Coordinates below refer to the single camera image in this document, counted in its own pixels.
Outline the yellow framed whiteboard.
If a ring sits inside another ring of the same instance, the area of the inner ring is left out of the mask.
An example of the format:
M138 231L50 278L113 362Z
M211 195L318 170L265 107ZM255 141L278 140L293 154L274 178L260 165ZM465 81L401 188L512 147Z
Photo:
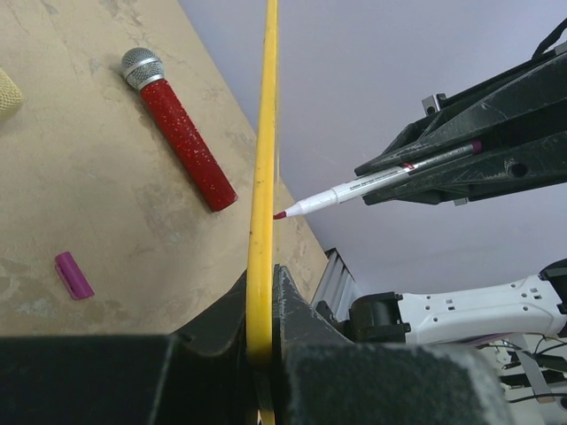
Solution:
M273 212L278 102L278 2L266 4L260 106L246 270L245 339L260 421L274 424L268 370L273 359Z

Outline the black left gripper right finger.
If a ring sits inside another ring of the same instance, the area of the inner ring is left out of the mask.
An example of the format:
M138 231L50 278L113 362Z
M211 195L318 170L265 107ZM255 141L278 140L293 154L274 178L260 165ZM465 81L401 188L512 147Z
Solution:
M363 344L339 334L274 272L278 424L510 424L495 373L460 345Z

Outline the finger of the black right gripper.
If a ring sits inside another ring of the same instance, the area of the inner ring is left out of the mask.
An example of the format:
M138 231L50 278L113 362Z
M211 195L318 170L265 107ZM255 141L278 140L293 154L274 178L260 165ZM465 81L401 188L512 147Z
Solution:
M366 205L391 200L439 205L471 202L566 182L566 136L549 135L514 148L462 158L423 171L363 197Z

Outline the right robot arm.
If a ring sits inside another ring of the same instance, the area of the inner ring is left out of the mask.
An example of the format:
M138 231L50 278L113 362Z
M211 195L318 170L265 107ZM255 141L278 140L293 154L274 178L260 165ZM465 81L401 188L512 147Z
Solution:
M424 100L425 115L405 126L356 174L388 174L367 205L475 202L566 180L564 24L519 66L454 96ZM439 294L385 292L352 302L341 320L321 296L316 311L359 343L480 346L511 334L566 334L566 264L516 282Z

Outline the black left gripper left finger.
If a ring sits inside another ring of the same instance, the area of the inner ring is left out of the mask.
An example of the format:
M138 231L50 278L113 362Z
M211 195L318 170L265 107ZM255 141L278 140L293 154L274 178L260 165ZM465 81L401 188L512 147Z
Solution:
M171 334L3 338L2 423L251 423L245 285Z

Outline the white marker pen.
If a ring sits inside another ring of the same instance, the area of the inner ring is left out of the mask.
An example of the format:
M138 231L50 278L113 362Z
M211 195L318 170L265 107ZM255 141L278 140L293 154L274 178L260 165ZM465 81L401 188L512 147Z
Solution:
M306 215L332 205L342 204L351 199L365 196L370 192L403 183L414 174L445 165L460 158L476 155L481 151L482 143L480 141L472 141L436 156L414 162L406 162L372 174L366 174L350 182L339 184L311 197L301 199L294 205L275 213L273 219L281 220L288 217Z

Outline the purple marker cap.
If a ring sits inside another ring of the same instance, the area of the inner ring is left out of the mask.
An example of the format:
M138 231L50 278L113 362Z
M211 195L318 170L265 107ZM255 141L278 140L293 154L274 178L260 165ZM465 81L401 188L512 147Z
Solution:
M91 298L95 291L69 251L55 257L55 270L73 300Z

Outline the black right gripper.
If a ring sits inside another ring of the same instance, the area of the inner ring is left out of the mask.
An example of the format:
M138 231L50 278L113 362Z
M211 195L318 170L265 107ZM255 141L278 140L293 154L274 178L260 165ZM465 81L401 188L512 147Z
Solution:
M547 35L532 57L486 81L447 97L422 100L428 117L406 125L383 153L355 168L358 176L399 162L441 152L479 139L493 142L513 125L523 126L566 100L566 43L558 40L566 19Z

